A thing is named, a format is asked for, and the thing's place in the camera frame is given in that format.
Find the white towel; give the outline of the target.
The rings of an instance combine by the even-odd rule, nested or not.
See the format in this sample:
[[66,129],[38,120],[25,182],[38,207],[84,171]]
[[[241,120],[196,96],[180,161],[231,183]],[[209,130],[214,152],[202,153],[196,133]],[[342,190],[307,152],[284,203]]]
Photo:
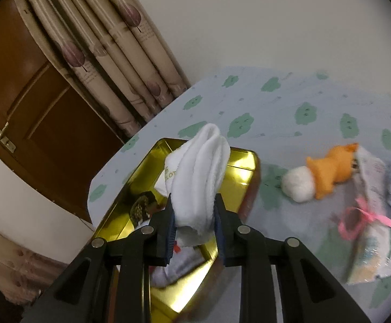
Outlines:
[[207,123],[165,159],[154,189],[171,197],[179,247],[196,247],[212,237],[215,196],[229,157],[227,139]]

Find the red gold toffee tin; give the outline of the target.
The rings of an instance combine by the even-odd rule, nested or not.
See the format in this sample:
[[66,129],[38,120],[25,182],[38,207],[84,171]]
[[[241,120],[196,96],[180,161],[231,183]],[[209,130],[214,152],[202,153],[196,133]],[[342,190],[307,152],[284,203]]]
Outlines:
[[167,265],[150,263],[146,271],[152,322],[177,322],[191,314],[199,303],[211,303],[209,295],[222,271],[214,223],[209,221],[206,231],[199,226],[186,226],[183,207],[175,205],[177,197],[162,195],[154,187],[165,169],[167,156],[183,143],[169,138],[155,143],[120,187],[94,234],[107,242],[123,240],[138,234],[138,226],[158,226],[163,209],[174,210],[175,238],[165,243],[172,257]]

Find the orange plush toy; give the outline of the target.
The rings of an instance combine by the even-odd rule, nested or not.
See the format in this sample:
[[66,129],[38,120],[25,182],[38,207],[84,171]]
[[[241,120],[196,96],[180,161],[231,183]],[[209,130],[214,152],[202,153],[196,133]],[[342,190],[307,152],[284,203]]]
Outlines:
[[348,181],[354,171],[358,143],[338,145],[326,156],[306,158],[306,165],[293,168],[281,178],[282,192],[296,203],[321,200],[334,191],[336,184]]

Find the pink ribbon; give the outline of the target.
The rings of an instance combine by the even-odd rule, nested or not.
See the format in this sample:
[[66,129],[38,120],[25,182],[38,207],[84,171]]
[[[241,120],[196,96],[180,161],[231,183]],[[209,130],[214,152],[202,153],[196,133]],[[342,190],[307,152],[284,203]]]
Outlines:
[[[381,223],[382,225],[391,228],[391,219],[385,215],[372,212],[364,197],[357,197],[355,202],[356,206],[347,208],[339,221],[338,232],[341,238],[347,241],[353,241],[362,231],[364,231],[367,224],[374,222]],[[353,212],[358,212],[360,218],[352,229],[348,229],[346,226],[346,218]]]

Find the blue green-patterned bedsheet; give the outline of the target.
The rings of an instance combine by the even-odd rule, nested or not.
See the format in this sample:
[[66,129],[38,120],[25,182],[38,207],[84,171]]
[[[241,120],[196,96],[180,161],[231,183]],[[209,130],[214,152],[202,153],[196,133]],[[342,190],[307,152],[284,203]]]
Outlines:
[[324,200],[296,204],[283,196],[279,177],[307,157],[354,142],[391,161],[391,95],[347,87],[325,73],[224,69],[176,99],[98,172],[87,202],[93,224],[100,223],[159,139],[191,139],[209,122],[231,146],[254,151],[260,159],[261,184],[250,225],[272,238],[298,237],[344,280],[351,244],[339,236],[336,217],[353,202],[351,184]]

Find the green white wipes packet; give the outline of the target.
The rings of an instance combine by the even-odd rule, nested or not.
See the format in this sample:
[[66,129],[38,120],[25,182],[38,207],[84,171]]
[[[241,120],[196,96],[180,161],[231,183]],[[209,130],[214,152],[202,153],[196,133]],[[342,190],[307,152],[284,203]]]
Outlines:
[[387,277],[391,277],[391,227],[369,224],[357,240],[346,283],[370,283]]

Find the beige patterned curtain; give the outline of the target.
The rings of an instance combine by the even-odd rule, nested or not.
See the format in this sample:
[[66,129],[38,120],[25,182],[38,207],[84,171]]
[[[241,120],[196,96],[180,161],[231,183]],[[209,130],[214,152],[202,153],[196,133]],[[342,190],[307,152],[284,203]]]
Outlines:
[[14,0],[40,50],[117,135],[186,90],[136,0]]

